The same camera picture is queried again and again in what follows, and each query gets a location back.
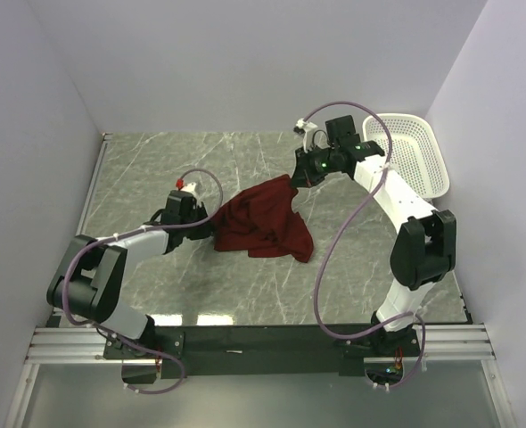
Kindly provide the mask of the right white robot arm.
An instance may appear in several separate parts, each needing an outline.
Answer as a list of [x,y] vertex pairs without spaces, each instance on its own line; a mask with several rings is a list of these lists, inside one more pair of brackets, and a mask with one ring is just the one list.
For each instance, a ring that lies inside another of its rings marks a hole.
[[329,120],[325,147],[313,140],[317,125],[301,119],[295,131],[302,146],[295,152],[293,187],[310,188],[331,173],[346,174],[396,230],[393,280],[362,334],[373,352],[388,356],[412,336],[414,314],[425,295],[456,264],[456,218],[431,204],[449,189],[436,137],[424,119],[399,113],[369,116],[360,131],[350,116]]

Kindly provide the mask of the dark red t-shirt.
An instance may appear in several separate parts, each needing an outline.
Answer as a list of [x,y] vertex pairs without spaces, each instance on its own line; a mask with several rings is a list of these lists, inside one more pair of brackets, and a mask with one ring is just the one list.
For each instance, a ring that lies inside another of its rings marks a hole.
[[314,242],[304,219],[292,209],[297,194],[287,175],[238,193],[211,219],[214,249],[246,251],[251,258],[291,256],[309,262]]

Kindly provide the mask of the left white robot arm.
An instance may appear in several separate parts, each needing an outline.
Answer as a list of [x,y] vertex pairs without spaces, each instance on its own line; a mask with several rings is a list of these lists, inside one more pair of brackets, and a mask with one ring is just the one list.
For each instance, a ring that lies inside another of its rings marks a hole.
[[150,356],[160,348],[155,323],[120,300],[123,280],[139,263],[171,253],[185,239],[212,236],[208,217],[198,199],[197,184],[192,182],[171,191],[165,207],[135,232],[100,245],[96,238],[75,236],[48,286],[47,302],[61,309],[66,296],[71,315],[124,336],[124,347],[135,358]]

